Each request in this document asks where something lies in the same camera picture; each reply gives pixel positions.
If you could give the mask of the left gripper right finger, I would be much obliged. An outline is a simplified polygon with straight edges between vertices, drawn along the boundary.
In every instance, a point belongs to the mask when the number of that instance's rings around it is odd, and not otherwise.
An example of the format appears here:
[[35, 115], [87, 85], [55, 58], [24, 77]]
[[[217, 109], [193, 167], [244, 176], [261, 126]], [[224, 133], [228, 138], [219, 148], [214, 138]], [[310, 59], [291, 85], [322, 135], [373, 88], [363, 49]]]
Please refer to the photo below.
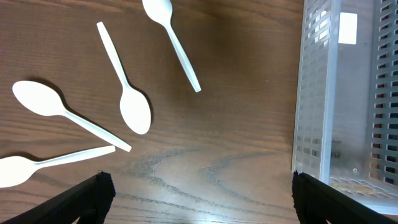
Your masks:
[[397, 224], [303, 172], [294, 172], [292, 198], [301, 224]]

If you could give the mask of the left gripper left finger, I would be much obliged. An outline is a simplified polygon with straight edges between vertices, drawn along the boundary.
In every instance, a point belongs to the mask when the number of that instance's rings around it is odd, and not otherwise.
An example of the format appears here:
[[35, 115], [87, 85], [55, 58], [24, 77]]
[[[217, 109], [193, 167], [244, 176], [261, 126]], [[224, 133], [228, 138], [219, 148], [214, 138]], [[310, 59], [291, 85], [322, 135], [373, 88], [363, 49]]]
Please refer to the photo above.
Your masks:
[[115, 196], [111, 174], [99, 172], [3, 224], [104, 223]]

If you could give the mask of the white spoon handle up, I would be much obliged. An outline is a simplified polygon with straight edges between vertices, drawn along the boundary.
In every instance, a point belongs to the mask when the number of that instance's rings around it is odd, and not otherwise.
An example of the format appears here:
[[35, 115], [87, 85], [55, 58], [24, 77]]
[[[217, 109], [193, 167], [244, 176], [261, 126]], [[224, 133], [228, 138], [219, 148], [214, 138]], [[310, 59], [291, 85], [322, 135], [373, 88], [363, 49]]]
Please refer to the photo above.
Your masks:
[[152, 119], [149, 102], [141, 92], [133, 89], [128, 83], [116, 48], [104, 24], [102, 22], [97, 22], [96, 26], [108, 57], [122, 85], [123, 90], [119, 107], [123, 120], [135, 133], [145, 134], [149, 131]]

